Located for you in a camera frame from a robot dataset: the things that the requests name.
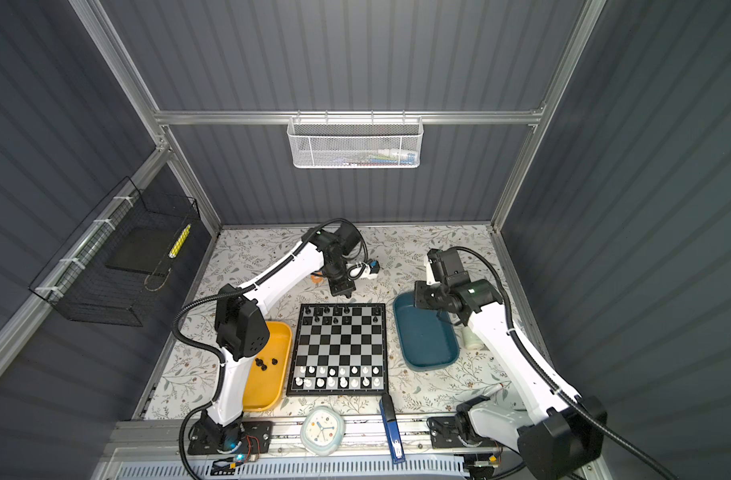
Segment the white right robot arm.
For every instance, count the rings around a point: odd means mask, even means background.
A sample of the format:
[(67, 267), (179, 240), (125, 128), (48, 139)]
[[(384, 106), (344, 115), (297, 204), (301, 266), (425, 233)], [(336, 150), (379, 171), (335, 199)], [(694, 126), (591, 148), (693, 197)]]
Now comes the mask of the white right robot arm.
[(427, 252), (427, 278), (415, 282), (415, 307), (457, 315), (493, 353), (525, 406), (515, 412), (477, 401), (457, 416), (463, 428), (517, 452), (537, 479), (561, 479), (597, 460), (605, 407), (581, 397), (515, 325), (501, 278), (471, 280), (459, 254), (459, 247)]

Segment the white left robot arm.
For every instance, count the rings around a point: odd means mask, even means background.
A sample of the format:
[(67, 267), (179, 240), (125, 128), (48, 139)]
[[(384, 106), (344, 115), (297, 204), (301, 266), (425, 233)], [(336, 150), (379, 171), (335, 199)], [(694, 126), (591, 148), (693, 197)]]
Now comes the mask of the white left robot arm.
[(323, 275), (333, 296), (350, 298), (357, 274), (349, 256), (367, 246), (360, 230), (345, 219), (334, 219), (309, 229), (292, 250), (265, 272), (238, 288), (227, 285), (217, 300), (217, 346), (225, 359), (213, 404), (205, 418), (219, 428), (238, 422), (254, 358), (269, 341), (266, 315), (293, 287), (314, 273)]

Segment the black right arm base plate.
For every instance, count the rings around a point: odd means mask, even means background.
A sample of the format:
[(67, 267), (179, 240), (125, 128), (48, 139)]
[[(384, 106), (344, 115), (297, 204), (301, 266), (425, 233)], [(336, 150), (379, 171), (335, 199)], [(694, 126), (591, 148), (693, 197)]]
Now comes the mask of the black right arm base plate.
[(497, 441), (473, 432), (467, 421), (459, 419), (457, 415), (427, 418), (427, 428), (431, 446), (435, 449), (499, 447)]

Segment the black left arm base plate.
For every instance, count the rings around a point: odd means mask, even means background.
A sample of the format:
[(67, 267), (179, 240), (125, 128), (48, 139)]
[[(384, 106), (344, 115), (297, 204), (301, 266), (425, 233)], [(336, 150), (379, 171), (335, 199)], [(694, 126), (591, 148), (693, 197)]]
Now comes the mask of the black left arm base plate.
[(273, 427), (271, 421), (236, 422), (220, 427), (210, 418), (201, 419), (188, 433), (187, 454), (265, 454), (269, 452)]

